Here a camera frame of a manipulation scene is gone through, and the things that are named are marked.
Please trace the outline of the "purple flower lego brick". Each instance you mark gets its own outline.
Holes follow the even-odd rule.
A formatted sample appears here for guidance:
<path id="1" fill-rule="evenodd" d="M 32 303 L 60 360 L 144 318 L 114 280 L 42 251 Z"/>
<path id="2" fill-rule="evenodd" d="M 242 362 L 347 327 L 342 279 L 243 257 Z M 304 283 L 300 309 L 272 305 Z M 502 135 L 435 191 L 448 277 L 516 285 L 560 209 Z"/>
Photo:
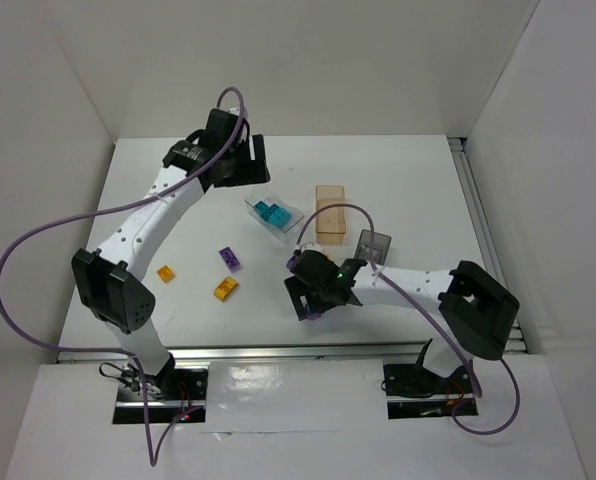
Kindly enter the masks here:
<path id="1" fill-rule="evenodd" d="M 319 319 L 322 316 L 322 313 L 319 311 L 308 310 L 306 312 L 306 319 L 309 321 L 314 321 Z"/>

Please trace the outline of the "small teal lego brick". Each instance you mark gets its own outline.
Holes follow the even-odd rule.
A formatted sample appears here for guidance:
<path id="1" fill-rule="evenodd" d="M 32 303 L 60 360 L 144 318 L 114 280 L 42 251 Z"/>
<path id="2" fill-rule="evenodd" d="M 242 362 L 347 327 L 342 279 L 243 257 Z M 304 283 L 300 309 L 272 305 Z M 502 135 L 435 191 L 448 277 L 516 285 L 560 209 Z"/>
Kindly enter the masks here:
<path id="1" fill-rule="evenodd" d="M 263 215 L 266 212 L 266 210 L 268 209 L 268 205 L 263 201 L 258 201 L 254 205 L 254 209 L 259 215 Z"/>

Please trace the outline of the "purple rounded lego brick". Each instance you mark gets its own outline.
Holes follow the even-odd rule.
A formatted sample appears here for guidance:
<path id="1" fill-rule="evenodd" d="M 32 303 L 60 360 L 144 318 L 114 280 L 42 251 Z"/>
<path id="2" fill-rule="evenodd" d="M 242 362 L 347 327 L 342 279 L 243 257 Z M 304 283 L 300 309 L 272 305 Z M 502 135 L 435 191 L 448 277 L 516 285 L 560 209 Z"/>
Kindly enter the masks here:
<path id="1" fill-rule="evenodd" d="M 290 258 L 289 258 L 289 260 L 287 261 L 286 267 L 287 267 L 289 270 L 291 270 L 291 269 L 294 267 L 294 265 L 296 264 L 297 260 L 298 260 L 298 255 L 297 255 L 297 254 L 293 254 L 293 255 L 292 255 Z"/>

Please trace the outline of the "teal rectangular lego brick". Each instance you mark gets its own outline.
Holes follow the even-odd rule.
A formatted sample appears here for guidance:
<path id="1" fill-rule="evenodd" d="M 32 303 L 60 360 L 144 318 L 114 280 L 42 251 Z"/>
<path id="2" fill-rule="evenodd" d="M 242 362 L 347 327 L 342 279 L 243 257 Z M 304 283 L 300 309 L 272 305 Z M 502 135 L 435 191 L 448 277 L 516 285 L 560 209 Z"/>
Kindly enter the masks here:
<path id="1" fill-rule="evenodd" d="M 272 204 L 272 205 L 268 205 L 268 209 L 266 210 L 266 212 L 263 215 L 259 215 L 257 212 L 257 214 L 259 215 L 259 217 L 264 221 L 264 222 L 268 222 L 270 220 L 270 218 L 272 217 L 272 215 L 278 210 L 278 205 L 277 204 Z"/>

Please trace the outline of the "teal rounded lego brick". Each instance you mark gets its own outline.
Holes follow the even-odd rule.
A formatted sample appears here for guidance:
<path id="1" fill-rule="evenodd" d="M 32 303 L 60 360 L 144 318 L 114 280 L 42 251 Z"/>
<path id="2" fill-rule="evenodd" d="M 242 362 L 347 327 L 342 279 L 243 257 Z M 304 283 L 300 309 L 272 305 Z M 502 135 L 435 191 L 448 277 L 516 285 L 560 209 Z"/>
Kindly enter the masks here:
<path id="1" fill-rule="evenodd" d="M 278 205 L 278 210 L 272 215 L 268 223 L 275 228 L 282 230 L 290 221 L 291 213 Z"/>

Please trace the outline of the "yellow curved lego brick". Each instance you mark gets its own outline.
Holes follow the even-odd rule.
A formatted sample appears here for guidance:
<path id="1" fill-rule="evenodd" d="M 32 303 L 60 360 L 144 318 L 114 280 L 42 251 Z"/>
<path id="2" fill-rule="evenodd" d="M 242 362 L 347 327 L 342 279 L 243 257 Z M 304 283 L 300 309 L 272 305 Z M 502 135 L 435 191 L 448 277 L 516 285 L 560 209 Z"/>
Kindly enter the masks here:
<path id="1" fill-rule="evenodd" d="M 214 297 L 224 302 L 234 293 L 238 286 L 239 283 L 234 278 L 227 276 L 215 288 Z"/>

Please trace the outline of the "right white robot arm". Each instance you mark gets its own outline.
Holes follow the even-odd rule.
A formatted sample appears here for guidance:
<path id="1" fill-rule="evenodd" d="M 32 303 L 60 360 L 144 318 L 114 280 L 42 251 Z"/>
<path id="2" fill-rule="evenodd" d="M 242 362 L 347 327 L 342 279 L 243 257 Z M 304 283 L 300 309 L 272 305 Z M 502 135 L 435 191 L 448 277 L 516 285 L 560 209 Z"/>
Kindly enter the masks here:
<path id="1" fill-rule="evenodd" d="M 519 301 L 478 264 L 421 271 L 374 266 L 362 259 L 336 265 L 323 252 L 296 251 L 284 280 L 299 320 L 315 320 L 348 305 L 391 306 L 420 313 L 437 332 L 419 355 L 424 372 L 447 379 L 475 358 L 499 361 Z"/>

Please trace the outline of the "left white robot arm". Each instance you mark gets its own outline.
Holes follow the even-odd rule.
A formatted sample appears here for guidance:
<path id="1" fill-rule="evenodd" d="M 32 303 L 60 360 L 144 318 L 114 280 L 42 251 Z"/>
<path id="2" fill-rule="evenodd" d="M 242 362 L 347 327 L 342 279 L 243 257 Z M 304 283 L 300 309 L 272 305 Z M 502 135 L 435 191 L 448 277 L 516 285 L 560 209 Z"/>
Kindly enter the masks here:
<path id="1" fill-rule="evenodd" d="M 81 303 L 133 353 L 131 369 L 158 396 L 172 386 L 173 355 L 151 320 L 156 299 L 143 284 L 154 255 L 182 216 L 212 187 L 269 182 L 264 137 L 247 120 L 214 108 L 205 128 L 176 142 L 163 159 L 148 204 L 135 209 L 95 250 L 71 261 Z"/>

